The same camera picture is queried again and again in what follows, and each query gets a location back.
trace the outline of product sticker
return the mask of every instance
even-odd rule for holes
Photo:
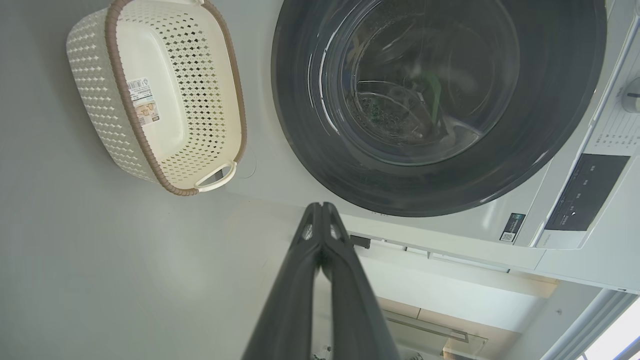
[[[127,81],[127,86],[129,87],[131,101],[133,101],[133,107],[136,109],[140,125],[145,126],[160,120],[160,114],[158,114],[157,104],[154,94],[151,92],[149,80],[147,78],[133,79]]]
[[[500,237],[500,241],[506,241],[512,243],[515,240],[522,223],[524,222],[524,214],[516,214],[512,213],[507,221],[507,225],[504,227],[502,231],[502,236]]]

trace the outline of washing machine door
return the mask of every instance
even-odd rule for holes
[[[273,93],[298,159],[363,208],[430,217],[504,195],[581,120],[604,0],[285,0]]]

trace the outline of basket handle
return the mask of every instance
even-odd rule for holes
[[[220,170],[224,169],[225,167],[230,167],[231,170],[229,170],[229,172],[225,176],[223,176],[222,179],[220,179],[218,181],[215,181],[215,182],[213,182],[211,184],[206,184],[206,185],[200,186],[200,184],[204,183],[208,178],[212,177],[215,173],[219,172]],[[213,170],[212,172],[208,173],[202,179],[196,181],[196,183],[195,183],[195,185],[193,185],[193,187],[198,189],[198,191],[200,191],[200,192],[208,192],[209,190],[217,189],[217,188],[223,186],[224,184],[228,183],[229,180],[231,180],[231,178],[236,174],[236,168],[237,168],[237,163],[235,161],[229,161],[227,163],[224,163],[220,167],[218,167],[216,170]]]

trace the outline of white plastic basket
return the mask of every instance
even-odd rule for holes
[[[244,105],[231,39],[213,5],[116,0],[73,27],[67,55],[120,168],[177,195],[234,176],[246,143]]]

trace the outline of front-load washing machine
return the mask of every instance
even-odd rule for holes
[[[620,183],[633,181],[635,1],[215,5],[248,128],[231,192],[579,249],[610,199],[625,196]]]

